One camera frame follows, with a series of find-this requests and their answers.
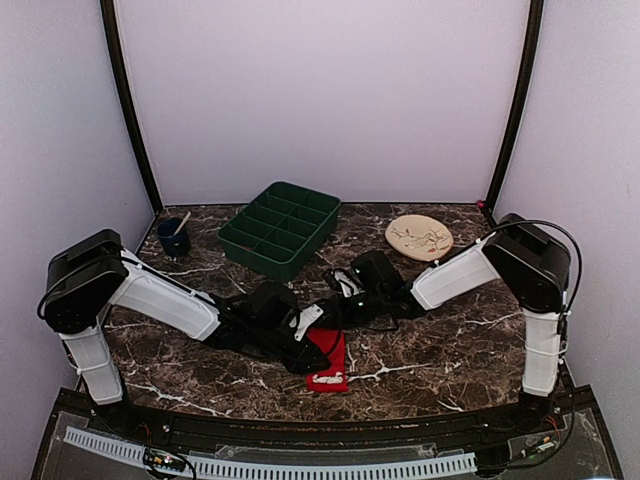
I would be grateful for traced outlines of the green compartment tray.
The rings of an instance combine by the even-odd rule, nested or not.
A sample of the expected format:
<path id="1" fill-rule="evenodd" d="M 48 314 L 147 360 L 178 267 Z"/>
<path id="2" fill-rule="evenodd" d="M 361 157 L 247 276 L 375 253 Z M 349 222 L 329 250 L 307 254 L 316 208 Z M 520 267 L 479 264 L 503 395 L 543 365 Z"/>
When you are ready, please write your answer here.
<path id="1" fill-rule="evenodd" d="M 226 257 L 280 282 L 293 280 L 334 231 L 339 198 L 277 181 L 218 231 Z"/>

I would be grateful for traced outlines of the red sock plain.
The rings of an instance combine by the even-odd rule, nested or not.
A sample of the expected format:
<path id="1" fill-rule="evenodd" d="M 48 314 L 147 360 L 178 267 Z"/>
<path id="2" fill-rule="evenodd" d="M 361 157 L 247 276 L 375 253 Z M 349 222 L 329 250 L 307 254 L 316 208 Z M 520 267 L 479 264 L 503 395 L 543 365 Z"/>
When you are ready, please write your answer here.
<path id="1" fill-rule="evenodd" d="M 306 376 L 307 389 L 316 393 L 344 393 L 348 391 L 345 369 L 345 334 L 340 330 L 312 328 L 309 339 L 326 355 L 329 367 Z"/>

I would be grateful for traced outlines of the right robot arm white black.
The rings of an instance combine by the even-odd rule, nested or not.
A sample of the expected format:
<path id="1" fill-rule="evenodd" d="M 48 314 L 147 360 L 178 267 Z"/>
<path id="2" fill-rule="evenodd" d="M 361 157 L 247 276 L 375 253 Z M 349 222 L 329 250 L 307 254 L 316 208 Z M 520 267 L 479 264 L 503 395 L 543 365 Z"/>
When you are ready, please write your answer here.
<path id="1" fill-rule="evenodd" d="M 525 367 L 521 383 L 529 395 L 510 413 L 521 434 L 534 432 L 549 416 L 551 395 L 566 351 L 567 319 L 582 279 L 584 261 L 576 239 L 543 220 L 511 213 L 488 233 L 443 262 L 432 262 L 405 280 L 380 250 L 366 252 L 348 272 L 330 270 L 325 281 L 334 291 L 320 301 L 319 326 L 352 329 L 379 316 L 415 319 L 489 282 L 500 280 L 525 317 Z"/>

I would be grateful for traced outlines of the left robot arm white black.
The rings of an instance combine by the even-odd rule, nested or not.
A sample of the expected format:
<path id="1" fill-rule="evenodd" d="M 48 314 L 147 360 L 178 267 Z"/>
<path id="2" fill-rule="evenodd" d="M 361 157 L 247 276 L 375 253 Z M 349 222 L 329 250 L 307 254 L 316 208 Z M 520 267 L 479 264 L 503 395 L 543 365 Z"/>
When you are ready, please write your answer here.
<path id="1" fill-rule="evenodd" d="M 213 349 L 251 347 L 293 374 L 326 371 L 327 352 L 307 336 L 323 311 L 300 308 L 278 282 L 250 294 L 221 298 L 187 287 L 139 260 L 104 229 L 54 256 L 37 315 L 63 341 L 101 417 L 120 436 L 141 427 L 140 412 L 125 401 L 126 387 L 100 326 L 113 306 L 136 311 Z"/>

